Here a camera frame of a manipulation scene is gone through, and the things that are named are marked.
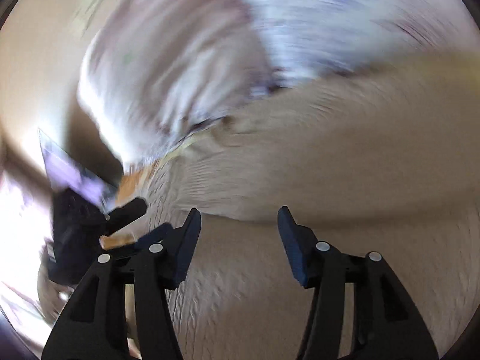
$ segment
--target beige fabric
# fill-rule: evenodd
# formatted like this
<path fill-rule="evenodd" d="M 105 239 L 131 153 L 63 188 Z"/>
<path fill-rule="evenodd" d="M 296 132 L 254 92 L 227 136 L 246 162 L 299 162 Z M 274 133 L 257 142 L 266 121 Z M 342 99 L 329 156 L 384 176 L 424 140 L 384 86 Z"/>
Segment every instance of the beige fabric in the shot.
<path fill-rule="evenodd" d="M 345 253 L 381 252 L 444 354 L 480 302 L 479 74 L 477 60 L 427 56 L 319 80 L 249 104 L 160 164 L 143 191 L 150 228 L 203 213 L 169 294 L 184 358 L 294 358 L 311 292 L 287 264 L 282 205 Z"/>

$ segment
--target white pillow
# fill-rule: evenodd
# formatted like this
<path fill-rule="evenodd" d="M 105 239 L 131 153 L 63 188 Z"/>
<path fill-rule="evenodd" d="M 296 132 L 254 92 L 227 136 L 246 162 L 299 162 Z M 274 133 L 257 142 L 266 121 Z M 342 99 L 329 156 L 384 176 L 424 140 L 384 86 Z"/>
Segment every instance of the white pillow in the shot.
<path fill-rule="evenodd" d="M 236 0 L 123 0 L 83 60 L 79 103 L 126 171 L 263 95 L 270 69 Z"/>

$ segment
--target mattress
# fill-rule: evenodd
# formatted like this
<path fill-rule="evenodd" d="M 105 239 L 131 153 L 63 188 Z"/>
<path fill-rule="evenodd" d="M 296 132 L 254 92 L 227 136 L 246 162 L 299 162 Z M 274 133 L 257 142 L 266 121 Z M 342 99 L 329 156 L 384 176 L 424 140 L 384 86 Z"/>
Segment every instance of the mattress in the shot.
<path fill-rule="evenodd" d="M 295 357 L 312 292 L 291 275 L 282 205 L 344 253 L 380 252 L 445 354 L 480 303 L 479 73 L 475 58 L 425 55 L 331 76 L 157 162 L 134 193 L 150 204 L 145 232 L 202 212 L 187 279 L 167 294 L 184 358 Z M 131 291 L 127 303 L 134 321 Z M 343 355 L 351 318 L 348 288 Z"/>

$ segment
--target round metal rivet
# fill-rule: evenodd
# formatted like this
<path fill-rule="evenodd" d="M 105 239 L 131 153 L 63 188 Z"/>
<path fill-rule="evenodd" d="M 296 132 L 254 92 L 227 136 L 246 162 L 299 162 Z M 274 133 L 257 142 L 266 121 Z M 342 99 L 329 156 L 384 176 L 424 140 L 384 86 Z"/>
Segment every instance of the round metal rivet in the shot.
<path fill-rule="evenodd" d="M 371 251 L 368 254 L 368 258 L 371 259 L 372 261 L 378 262 L 382 259 L 382 255 L 376 251 Z"/>
<path fill-rule="evenodd" d="M 163 245 L 162 244 L 152 244 L 148 248 L 148 250 L 152 253 L 158 253 L 163 250 Z"/>
<path fill-rule="evenodd" d="M 319 251 L 327 251 L 327 250 L 330 250 L 330 245 L 326 242 L 320 241 L 320 242 L 317 242 L 316 248 Z"/>
<path fill-rule="evenodd" d="M 105 264 L 110 261 L 110 255 L 109 254 L 100 254 L 98 257 L 98 262 L 100 264 Z"/>

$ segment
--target beige wall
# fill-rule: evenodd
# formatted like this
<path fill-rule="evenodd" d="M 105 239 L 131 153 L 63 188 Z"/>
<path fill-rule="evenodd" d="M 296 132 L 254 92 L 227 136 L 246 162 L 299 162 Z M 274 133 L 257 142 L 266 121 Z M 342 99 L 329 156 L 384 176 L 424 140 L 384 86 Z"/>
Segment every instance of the beige wall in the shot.
<path fill-rule="evenodd" d="M 74 159 L 113 181 L 121 173 L 76 103 L 80 63 L 119 0 L 104 0 L 80 37 L 71 22 L 80 0 L 19 0 L 0 30 L 0 123 L 13 151 L 44 172 L 42 129 Z"/>

